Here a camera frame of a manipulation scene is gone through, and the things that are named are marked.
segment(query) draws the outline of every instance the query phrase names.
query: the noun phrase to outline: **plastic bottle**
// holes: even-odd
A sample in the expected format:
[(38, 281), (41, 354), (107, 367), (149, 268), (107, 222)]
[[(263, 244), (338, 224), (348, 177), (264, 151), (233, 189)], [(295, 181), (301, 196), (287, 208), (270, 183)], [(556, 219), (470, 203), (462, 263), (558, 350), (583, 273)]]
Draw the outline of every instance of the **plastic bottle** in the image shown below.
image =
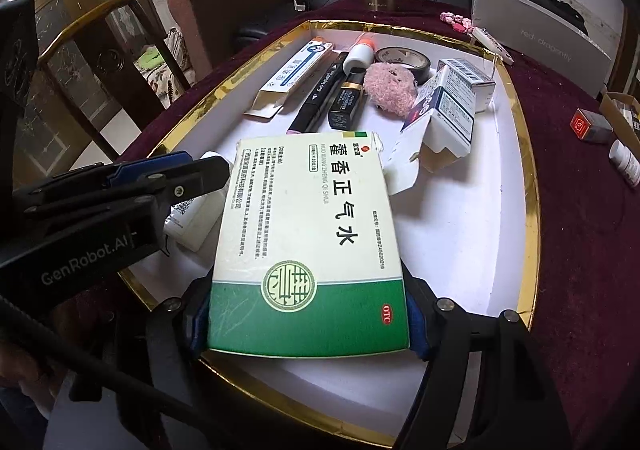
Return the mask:
[(370, 38), (360, 38), (351, 48), (347, 58), (344, 59), (342, 70), (344, 74), (349, 75), (355, 67), (367, 69), (375, 60), (376, 45)]
[[(200, 159), (219, 155), (215, 152), (206, 152)], [(229, 163), (229, 172), (231, 172), (231, 166), (232, 164)], [(228, 189), (229, 181), (220, 190), (172, 206), (171, 213), (164, 221), (164, 232), (178, 244), (192, 252), (197, 252), (222, 215)]]
[(638, 186), (640, 183), (640, 162), (626, 146), (620, 143), (620, 140), (613, 142), (609, 151), (609, 159), (632, 188)]

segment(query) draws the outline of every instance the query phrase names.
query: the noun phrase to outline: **floor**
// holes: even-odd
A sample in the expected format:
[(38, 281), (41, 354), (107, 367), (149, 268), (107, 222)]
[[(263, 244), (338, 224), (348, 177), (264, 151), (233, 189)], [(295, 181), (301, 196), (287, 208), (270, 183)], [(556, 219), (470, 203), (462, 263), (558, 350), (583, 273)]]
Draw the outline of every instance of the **floor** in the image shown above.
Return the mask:
[[(140, 134), (140, 129), (124, 110), (116, 114), (102, 130), (102, 135), (113, 145), (118, 154), (122, 154), (137, 138), (138, 134)], [(81, 168), (100, 161), (104, 164), (111, 162), (106, 154), (92, 141), (76, 159), (71, 169)]]

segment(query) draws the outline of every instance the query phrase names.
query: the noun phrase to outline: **orange cap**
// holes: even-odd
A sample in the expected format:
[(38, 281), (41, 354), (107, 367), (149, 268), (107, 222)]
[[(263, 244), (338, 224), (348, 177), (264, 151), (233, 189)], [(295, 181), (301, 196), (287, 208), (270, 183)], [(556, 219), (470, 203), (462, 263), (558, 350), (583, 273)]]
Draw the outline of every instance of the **orange cap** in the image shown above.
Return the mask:
[(373, 49), (373, 51), (376, 50), (376, 45), (373, 43), (373, 40), (367, 37), (363, 37), (361, 39), (359, 39), (356, 44), (366, 44), (368, 45), (370, 48)]

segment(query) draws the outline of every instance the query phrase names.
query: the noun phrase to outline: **metal screw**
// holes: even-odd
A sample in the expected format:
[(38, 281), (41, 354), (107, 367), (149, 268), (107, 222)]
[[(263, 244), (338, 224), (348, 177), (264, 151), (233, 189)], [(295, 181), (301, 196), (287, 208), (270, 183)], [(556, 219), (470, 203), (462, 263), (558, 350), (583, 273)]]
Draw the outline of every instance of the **metal screw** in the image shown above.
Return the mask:
[(509, 321), (509, 322), (518, 322), (520, 321), (520, 315), (518, 313), (516, 313), (513, 309), (507, 309), (504, 312), (504, 317)]
[(455, 302), (450, 298), (439, 298), (436, 305), (440, 311), (451, 311), (456, 306)]
[(180, 306), (182, 305), (182, 301), (178, 297), (167, 298), (164, 302), (162, 302), (162, 307), (167, 311), (178, 311)]

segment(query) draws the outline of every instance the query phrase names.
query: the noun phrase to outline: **black marker pen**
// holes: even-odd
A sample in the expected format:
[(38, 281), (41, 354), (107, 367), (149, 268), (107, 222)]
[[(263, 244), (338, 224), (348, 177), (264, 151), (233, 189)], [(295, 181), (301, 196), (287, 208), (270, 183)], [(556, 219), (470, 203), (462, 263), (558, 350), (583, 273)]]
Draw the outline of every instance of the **black marker pen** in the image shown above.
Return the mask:
[(329, 95), (332, 89), (340, 78), (344, 78), (342, 64), (347, 55), (348, 53), (346, 52), (340, 53), (335, 62), (326, 70), (314, 90), (306, 97), (305, 103), (300, 107), (296, 119), (289, 126), (287, 134), (302, 134), (313, 130), (314, 125), (318, 122), (318, 118), (322, 116), (322, 112), (329, 102)]
[(362, 83), (366, 70), (354, 67), (340, 87), (340, 92), (329, 109), (329, 126), (337, 130), (353, 130), (353, 117), (362, 100)]

